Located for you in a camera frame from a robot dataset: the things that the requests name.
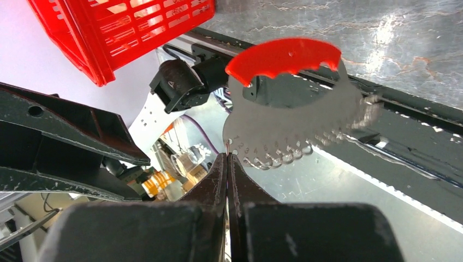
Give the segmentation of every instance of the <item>red handle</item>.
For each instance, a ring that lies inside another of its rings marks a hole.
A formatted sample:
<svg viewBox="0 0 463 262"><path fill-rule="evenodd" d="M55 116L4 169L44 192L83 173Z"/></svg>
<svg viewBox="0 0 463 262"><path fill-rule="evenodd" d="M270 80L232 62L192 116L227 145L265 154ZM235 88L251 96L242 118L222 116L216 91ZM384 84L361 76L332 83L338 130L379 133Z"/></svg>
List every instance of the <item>red handle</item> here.
<svg viewBox="0 0 463 262"><path fill-rule="evenodd" d="M225 68L244 86L256 75L275 78L280 73L297 74L302 69L318 69L326 63L336 70L341 50L310 38L283 38L255 45L235 56Z"/></svg>

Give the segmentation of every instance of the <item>black cable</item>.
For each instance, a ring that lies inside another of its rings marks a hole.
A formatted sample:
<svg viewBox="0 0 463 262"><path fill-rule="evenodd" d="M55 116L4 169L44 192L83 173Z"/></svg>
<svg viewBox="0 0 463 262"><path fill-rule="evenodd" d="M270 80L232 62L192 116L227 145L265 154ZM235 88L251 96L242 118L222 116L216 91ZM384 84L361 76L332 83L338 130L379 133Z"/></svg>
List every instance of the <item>black cable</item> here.
<svg viewBox="0 0 463 262"><path fill-rule="evenodd" d="M47 193L46 197L43 197L42 193L40 194L40 197L44 201L43 209L44 209L45 213L50 213L51 211L55 210L53 207L50 206L50 204L48 204L48 197L49 196L50 196L50 193Z"/></svg>
<svg viewBox="0 0 463 262"><path fill-rule="evenodd" d="M172 51L181 53L182 55L184 55L186 57L189 57L189 58L191 58L193 60L196 60L196 56L193 56L192 54L190 54L190 53L188 53L186 51L183 51L180 48L178 48L176 46L173 46L173 45L165 44L165 45L162 46L162 50L164 50L164 52L166 52L169 56L171 56L171 57L173 57L175 59L180 59L180 56L178 56L176 53L174 53Z"/></svg>

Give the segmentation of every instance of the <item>yellow object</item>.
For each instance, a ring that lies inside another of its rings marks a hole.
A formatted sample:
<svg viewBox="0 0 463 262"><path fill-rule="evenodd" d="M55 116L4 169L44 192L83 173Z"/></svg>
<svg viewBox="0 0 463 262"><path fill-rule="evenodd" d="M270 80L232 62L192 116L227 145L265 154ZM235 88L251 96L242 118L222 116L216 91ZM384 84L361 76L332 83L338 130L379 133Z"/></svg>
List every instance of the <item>yellow object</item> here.
<svg viewBox="0 0 463 262"><path fill-rule="evenodd" d="M183 185L182 185L182 188L185 192L188 192L190 191L192 188L194 187L194 183L191 182L190 180L188 180L187 182L185 182Z"/></svg>
<svg viewBox="0 0 463 262"><path fill-rule="evenodd" d="M193 184L199 183L205 176L207 175L206 170L201 166L201 170L196 172L195 174L188 173L187 179L193 182Z"/></svg>
<svg viewBox="0 0 463 262"><path fill-rule="evenodd" d="M150 179L143 182L141 186L146 191L146 193L153 198L159 192L161 192L164 188L166 188L169 184L175 181L175 178L171 177L167 171L156 172L154 173Z"/></svg>

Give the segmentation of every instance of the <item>black bracket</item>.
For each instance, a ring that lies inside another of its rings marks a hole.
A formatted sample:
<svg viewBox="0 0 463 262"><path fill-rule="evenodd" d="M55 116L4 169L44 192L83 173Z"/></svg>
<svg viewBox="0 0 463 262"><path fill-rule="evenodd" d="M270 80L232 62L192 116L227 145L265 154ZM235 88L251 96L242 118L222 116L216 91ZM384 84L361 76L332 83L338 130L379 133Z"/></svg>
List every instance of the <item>black bracket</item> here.
<svg viewBox="0 0 463 262"><path fill-rule="evenodd" d="M141 199L126 183L100 168L103 157L135 165L150 163L121 116L3 83L0 100L2 191Z"/></svg>
<svg viewBox="0 0 463 262"><path fill-rule="evenodd" d="M223 61L226 61L227 64L232 60L232 56L226 55L224 53L218 52L214 49L211 49L206 46L202 46L199 44L193 44L191 45L191 50L193 55L197 56L197 61L195 64L199 64L203 61L207 61L208 59L214 59L217 57L220 57ZM221 86L225 86L225 84L228 82L228 75L223 74L221 72ZM259 77L256 76L251 82L251 86L249 88L243 88L243 97L249 101L255 101L257 98L257 92L259 90L259 86L261 84L261 81L259 80Z"/></svg>
<svg viewBox="0 0 463 262"><path fill-rule="evenodd" d="M166 113L202 105L211 92L227 84L229 61L229 57L204 54L197 56L192 67L181 59L165 61L150 83L151 93L160 97Z"/></svg>

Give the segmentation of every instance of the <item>marble surface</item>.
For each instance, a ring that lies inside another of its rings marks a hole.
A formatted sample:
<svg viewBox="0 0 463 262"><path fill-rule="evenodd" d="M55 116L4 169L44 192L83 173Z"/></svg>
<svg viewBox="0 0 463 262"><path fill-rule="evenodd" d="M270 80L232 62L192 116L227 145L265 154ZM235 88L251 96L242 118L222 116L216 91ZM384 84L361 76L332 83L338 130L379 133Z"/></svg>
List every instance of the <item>marble surface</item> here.
<svg viewBox="0 0 463 262"><path fill-rule="evenodd" d="M250 43L305 36L351 75L463 110L463 1L216 0L203 28Z"/></svg>

